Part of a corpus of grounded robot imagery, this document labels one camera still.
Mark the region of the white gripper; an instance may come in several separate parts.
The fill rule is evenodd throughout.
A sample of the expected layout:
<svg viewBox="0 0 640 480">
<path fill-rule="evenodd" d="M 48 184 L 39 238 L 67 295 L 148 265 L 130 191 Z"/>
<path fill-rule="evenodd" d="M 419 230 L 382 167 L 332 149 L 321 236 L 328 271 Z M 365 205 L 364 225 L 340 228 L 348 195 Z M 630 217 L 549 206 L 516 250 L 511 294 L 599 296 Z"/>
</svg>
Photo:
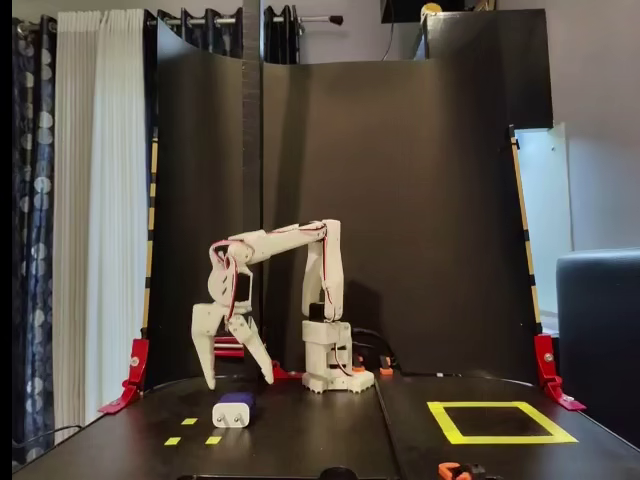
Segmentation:
<svg viewBox="0 0 640 480">
<path fill-rule="evenodd" d="M 228 315 L 228 307 L 216 303 L 195 304 L 192 309 L 193 343 L 201 364 L 205 382 L 210 390 L 216 387 L 215 341 L 221 325 L 235 337 L 258 364 L 265 381 L 274 383 L 272 360 L 260 338 L 258 327 L 250 315 Z"/>
</svg>

